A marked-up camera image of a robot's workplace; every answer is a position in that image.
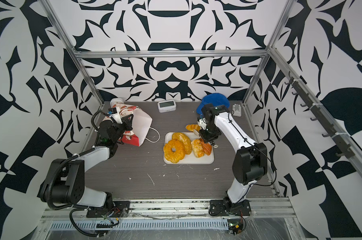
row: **table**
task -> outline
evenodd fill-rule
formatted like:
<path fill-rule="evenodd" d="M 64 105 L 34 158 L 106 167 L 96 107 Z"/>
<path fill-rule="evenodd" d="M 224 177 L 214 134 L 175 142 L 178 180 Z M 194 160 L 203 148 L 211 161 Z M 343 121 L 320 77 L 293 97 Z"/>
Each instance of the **table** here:
<path fill-rule="evenodd" d="M 187 132 L 185 126 L 197 123 L 195 110 L 199 102 L 177 103 L 172 112 L 159 113 L 155 102 L 126 102 L 137 105 L 148 113 L 161 138 L 156 143 L 146 141 L 140 146 L 119 145 L 115 156 L 99 163 L 85 173 L 85 185 L 95 190 L 112 193 L 114 198 L 222 198 L 233 182 L 231 170 L 235 151 L 227 138 L 222 135 L 215 143 L 212 164 L 165 164 L 163 146 L 168 132 Z M 110 103 L 104 105 L 104 112 Z M 241 117 L 234 117 L 240 127 L 250 136 L 250 128 L 242 111 Z M 91 136 L 88 148 L 95 140 Z M 152 141 L 157 133 L 150 129 L 147 135 Z M 264 176 L 259 184 L 268 184 Z M 270 187 L 254 185 L 248 197 L 271 197 Z"/>

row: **abstract pattern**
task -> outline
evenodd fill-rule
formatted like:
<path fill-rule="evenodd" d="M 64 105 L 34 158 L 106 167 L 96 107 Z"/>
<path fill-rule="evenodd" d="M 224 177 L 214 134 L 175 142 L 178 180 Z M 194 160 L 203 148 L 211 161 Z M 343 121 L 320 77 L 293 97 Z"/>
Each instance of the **abstract pattern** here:
<path fill-rule="evenodd" d="M 362 1 L 298 0 L 276 44 L 362 149 Z M 362 237 L 362 179 L 273 60 L 248 107 L 308 239 Z"/>
<path fill-rule="evenodd" d="M 81 51 L 265 49 L 286 0 L 52 0 Z"/>
<path fill-rule="evenodd" d="M 51 161 L 81 150 L 99 107 L 36 0 L 0 0 L 0 239 L 34 230 Z"/>
<path fill-rule="evenodd" d="M 242 100 L 260 57 L 96 58 L 83 63 L 105 101 Z"/>

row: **bag handle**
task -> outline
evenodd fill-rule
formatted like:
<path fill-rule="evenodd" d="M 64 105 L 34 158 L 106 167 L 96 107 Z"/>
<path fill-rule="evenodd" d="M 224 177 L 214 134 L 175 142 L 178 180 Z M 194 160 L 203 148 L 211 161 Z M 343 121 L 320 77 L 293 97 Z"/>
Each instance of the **bag handle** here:
<path fill-rule="evenodd" d="M 161 136 L 159 136 L 159 132 L 157 130 L 155 130 L 154 128 L 152 128 L 152 127 L 149 127 L 149 128 L 153 129 L 154 131 L 156 131 L 158 133 L 158 139 L 157 139 L 157 141 L 155 141 L 155 142 L 158 142 L 158 140 L 161 137 Z"/>

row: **white scrap on table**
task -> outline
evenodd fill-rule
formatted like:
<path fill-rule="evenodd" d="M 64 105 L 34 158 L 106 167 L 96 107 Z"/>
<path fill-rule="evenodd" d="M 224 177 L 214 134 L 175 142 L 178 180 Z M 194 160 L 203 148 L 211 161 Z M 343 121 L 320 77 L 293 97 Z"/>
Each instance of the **white scrap on table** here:
<path fill-rule="evenodd" d="M 152 180 L 153 186 L 155 185 L 155 182 L 153 181 L 153 179 L 150 177 L 150 180 Z"/>

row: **white power adapter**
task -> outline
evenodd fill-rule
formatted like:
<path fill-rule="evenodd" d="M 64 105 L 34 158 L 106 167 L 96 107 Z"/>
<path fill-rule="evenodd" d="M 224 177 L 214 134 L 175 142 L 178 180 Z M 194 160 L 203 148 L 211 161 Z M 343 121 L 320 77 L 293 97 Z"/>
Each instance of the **white power adapter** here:
<path fill-rule="evenodd" d="M 233 104 L 233 116 L 240 117 L 241 116 L 241 105 Z"/>

